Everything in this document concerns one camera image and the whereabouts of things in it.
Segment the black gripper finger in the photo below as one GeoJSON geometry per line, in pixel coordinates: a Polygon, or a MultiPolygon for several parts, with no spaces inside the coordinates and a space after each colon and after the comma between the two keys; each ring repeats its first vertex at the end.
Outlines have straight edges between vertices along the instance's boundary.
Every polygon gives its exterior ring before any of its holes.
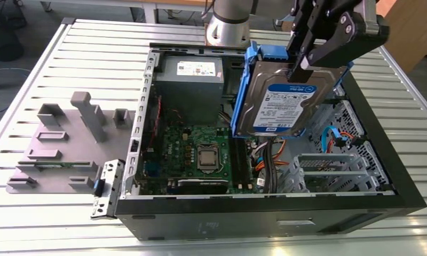
{"type": "Polygon", "coordinates": [[[304,69],[339,68],[354,59],[382,46],[390,36],[390,27],[383,16],[344,12],[338,20],[327,20],[323,35],[315,40],[314,48],[324,47],[324,65],[314,67],[303,60],[304,69]]]}
{"type": "Polygon", "coordinates": [[[291,15],[292,37],[287,45],[291,69],[287,72],[288,82],[307,82],[312,71],[302,66],[303,60],[314,67],[324,65],[327,50],[322,46],[314,48],[315,40],[323,35],[326,29],[326,11],[330,1],[295,1],[291,15]]]}

